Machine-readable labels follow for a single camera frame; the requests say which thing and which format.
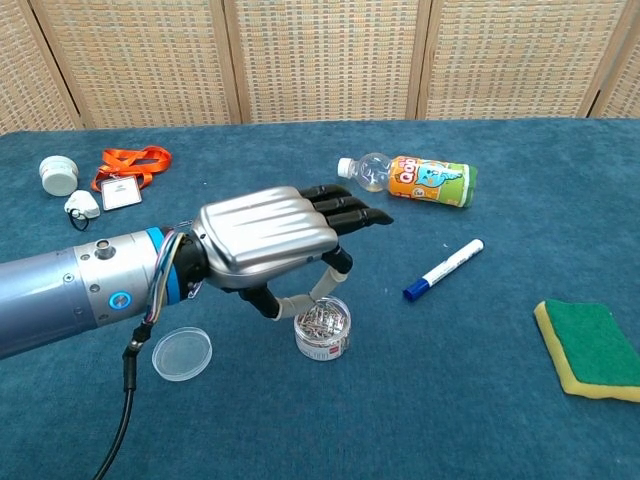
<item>white marker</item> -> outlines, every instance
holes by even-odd
[[[460,265],[469,260],[476,253],[482,251],[483,248],[484,243],[482,240],[477,238],[472,240],[429,273],[423,275],[419,280],[416,280],[411,286],[405,288],[402,291],[404,296],[411,302],[416,301],[424,292],[429,290]]]

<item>wire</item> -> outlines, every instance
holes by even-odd
[[[102,466],[96,473],[93,480],[102,480],[109,470],[109,467],[113,463],[113,460],[116,458],[118,454],[118,450],[120,450],[120,445],[122,445],[122,440],[124,440],[124,435],[127,433],[127,426],[129,425],[129,418],[131,417],[131,410],[133,408],[133,393],[134,390],[127,390],[124,397],[124,406],[122,408],[122,417],[120,418],[120,425],[118,426],[118,431],[116,432],[116,436],[113,439],[113,443],[111,444],[111,448],[109,449],[109,453],[105,457],[102,462]]]
[[[89,218],[86,215],[84,215],[82,212],[80,212],[79,209],[72,208],[71,210],[69,210],[67,212],[67,214],[69,215],[69,221],[71,222],[71,225],[76,230],[84,232],[87,229],[87,227],[89,226]],[[78,225],[76,223],[76,220],[82,220],[84,222],[84,224],[82,226]]]
[[[158,261],[156,262],[156,272],[151,281],[151,288],[149,289],[147,314],[144,319],[144,323],[146,324],[155,325],[158,321],[160,311],[164,304],[171,266],[173,265],[173,261],[184,236],[184,233],[173,234],[167,239],[166,244],[163,243],[160,248]]]
[[[147,312],[142,323],[133,331],[131,341],[122,354],[122,359],[124,361],[123,372],[125,398],[124,406],[122,408],[122,417],[120,418],[120,425],[118,426],[116,435],[111,443],[111,448],[102,462],[98,473],[93,477],[93,480],[102,480],[102,478],[104,478],[109,467],[116,458],[116,455],[120,450],[120,445],[122,445],[122,441],[124,440],[125,433],[127,432],[129,418],[131,417],[131,410],[133,408],[133,393],[136,390],[137,356],[138,353],[140,353],[140,349],[144,345],[144,342],[151,337],[151,329],[160,317],[169,273],[171,272],[173,261],[180,249],[180,243],[184,236],[184,233],[176,233],[173,230],[169,231],[158,250],[155,271],[149,286]]]

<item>orange bottle label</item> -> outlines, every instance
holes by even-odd
[[[462,206],[468,179],[466,165],[401,156],[391,163],[389,192],[398,197]]]

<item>white container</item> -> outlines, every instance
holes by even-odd
[[[40,178],[47,193],[66,197],[78,188],[78,166],[70,158],[53,155],[40,162]]]

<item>yellow sponge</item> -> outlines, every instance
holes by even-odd
[[[534,315],[566,393],[640,402],[640,356],[607,307],[546,300]]]

